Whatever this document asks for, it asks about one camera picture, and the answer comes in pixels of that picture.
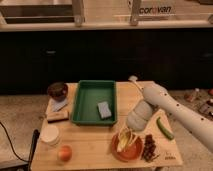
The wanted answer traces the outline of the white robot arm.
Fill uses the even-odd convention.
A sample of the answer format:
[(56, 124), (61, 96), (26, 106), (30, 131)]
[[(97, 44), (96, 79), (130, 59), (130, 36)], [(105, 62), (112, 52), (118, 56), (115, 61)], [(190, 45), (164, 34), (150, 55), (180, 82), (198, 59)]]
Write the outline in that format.
[(163, 109), (171, 113), (185, 129), (213, 153), (212, 121), (205, 119), (195, 111), (178, 103), (159, 84), (147, 84), (141, 89), (141, 93), (143, 98), (127, 115), (127, 127), (133, 131), (143, 131), (152, 115), (158, 109)]

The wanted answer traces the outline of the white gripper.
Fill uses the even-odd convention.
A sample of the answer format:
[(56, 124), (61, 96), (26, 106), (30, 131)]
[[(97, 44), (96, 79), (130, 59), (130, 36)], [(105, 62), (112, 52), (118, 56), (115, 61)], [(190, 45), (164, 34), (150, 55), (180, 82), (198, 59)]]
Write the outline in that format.
[(133, 131), (143, 131), (153, 113), (153, 107), (146, 101), (140, 100), (137, 103), (126, 119), (126, 125), (129, 128), (122, 128), (118, 133), (118, 152), (122, 152), (127, 149), (136, 141), (137, 136), (133, 133)]

